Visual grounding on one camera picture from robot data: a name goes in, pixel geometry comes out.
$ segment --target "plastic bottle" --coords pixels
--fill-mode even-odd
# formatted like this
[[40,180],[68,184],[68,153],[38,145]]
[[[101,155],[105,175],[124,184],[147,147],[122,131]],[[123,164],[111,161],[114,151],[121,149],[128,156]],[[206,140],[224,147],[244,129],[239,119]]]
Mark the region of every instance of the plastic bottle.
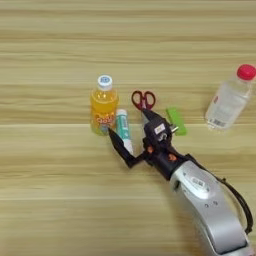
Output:
[[236,76],[219,87],[205,115],[210,128],[223,130],[232,126],[250,99],[255,75],[255,67],[244,64]]
[[102,75],[98,88],[91,93],[91,129],[99,135],[107,135],[108,128],[115,127],[118,94],[112,89],[112,78]]

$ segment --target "white bottle cap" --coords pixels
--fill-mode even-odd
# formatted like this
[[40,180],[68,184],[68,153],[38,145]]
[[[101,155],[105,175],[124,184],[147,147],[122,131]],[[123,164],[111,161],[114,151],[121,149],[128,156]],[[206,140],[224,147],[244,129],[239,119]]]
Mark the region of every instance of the white bottle cap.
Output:
[[102,75],[98,78],[98,87],[101,91],[109,91],[112,89],[112,78],[108,75]]
[[116,115],[117,116],[121,116],[121,115],[127,116],[127,111],[125,109],[117,109]]

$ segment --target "bottle label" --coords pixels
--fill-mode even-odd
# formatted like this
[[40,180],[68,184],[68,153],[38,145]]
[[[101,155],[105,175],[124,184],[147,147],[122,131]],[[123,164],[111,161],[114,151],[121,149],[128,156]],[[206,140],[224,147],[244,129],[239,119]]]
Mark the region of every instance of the bottle label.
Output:
[[108,134],[108,128],[113,128],[115,125],[115,112],[99,113],[92,110],[93,126],[104,135]]

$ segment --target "orange part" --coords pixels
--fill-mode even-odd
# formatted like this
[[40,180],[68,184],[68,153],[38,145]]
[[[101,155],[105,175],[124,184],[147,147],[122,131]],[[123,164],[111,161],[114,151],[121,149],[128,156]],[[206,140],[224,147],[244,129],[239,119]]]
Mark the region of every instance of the orange part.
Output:
[[152,153],[154,152],[154,149],[153,149],[152,146],[149,146],[149,147],[147,148],[147,151],[148,151],[149,154],[152,154]]
[[169,160],[175,162],[177,160],[177,157],[173,154],[169,154]]

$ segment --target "green object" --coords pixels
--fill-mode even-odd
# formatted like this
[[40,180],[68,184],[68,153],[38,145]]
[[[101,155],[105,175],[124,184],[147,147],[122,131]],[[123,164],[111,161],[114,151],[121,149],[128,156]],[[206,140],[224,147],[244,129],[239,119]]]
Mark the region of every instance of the green object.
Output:
[[177,136],[184,136],[187,134],[187,129],[184,125],[184,121],[182,119],[182,116],[180,115],[179,111],[177,108],[170,107],[166,109],[169,121],[172,124],[175,124],[176,126],[179,127],[179,129],[175,132],[175,135]]

